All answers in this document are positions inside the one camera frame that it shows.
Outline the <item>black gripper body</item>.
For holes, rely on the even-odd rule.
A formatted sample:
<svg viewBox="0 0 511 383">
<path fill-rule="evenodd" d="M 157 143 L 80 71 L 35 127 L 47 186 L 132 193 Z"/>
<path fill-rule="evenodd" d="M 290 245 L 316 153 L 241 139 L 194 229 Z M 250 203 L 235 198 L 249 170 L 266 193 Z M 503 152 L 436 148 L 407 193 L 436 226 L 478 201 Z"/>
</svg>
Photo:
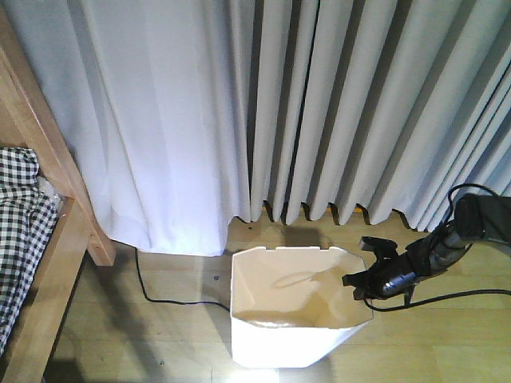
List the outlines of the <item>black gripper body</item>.
<svg viewBox="0 0 511 383">
<path fill-rule="evenodd" d="M 342 283 L 354 287 L 355 300 L 385 300 L 399 294 L 412 294 L 414 286 L 429 276 L 429 259 L 407 251 L 393 258 L 378 256 L 368 270 L 346 274 L 342 277 Z"/>
</svg>

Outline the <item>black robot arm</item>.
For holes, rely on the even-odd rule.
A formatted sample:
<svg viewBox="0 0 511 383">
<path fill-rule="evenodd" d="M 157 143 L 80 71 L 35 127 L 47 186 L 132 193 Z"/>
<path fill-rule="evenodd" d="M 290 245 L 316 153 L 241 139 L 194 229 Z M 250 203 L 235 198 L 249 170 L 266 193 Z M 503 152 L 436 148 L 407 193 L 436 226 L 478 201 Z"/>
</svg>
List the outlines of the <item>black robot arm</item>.
<svg viewBox="0 0 511 383">
<path fill-rule="evenodd" d="M 407 245 L 402 254 L 389 239 L 363 236 L 361 249 L 373 252 L 376 261 L 368 270 L 344 275 L 343 285 L 354 287 L 356 300 L 404 294 L 408 305 L 417 284 L 447 271 L 473 243 L 510 245 L 509 197 L 463 195 L 456 202 L 453 220 Z"/>
</svg>

